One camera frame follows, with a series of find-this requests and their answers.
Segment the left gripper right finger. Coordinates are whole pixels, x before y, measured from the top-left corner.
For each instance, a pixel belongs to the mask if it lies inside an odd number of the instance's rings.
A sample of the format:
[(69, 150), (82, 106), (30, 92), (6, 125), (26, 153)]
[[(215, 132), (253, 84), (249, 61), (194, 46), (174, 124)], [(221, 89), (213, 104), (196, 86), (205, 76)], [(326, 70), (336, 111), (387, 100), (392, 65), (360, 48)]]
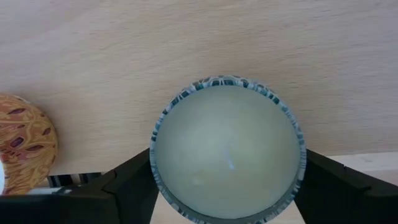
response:
[(308, 149), (305, 176), (294, 199), (305, 224), (350, 220), (357, 199), (371, 189), (357, 174)]

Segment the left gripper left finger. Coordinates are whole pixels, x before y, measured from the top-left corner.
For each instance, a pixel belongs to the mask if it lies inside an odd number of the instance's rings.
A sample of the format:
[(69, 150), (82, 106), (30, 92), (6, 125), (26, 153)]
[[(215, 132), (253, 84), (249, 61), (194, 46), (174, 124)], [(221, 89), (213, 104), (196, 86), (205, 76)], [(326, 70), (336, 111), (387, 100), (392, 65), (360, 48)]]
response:
[(149, 150), (110, 171), (104, 191), (113, 195), (119, 224), (150, 224), (159, 190), (150, 168)]

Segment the orange patterned candle tin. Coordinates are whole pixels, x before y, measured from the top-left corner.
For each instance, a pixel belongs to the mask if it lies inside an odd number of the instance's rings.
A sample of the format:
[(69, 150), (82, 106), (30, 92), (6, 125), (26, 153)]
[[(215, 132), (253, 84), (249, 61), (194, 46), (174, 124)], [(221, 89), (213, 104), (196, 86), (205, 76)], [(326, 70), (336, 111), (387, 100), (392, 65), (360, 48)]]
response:
[(26, 194), (49, 174), (58, 151), (55, 128), (38, 107), (0, 93), (0, 195)]

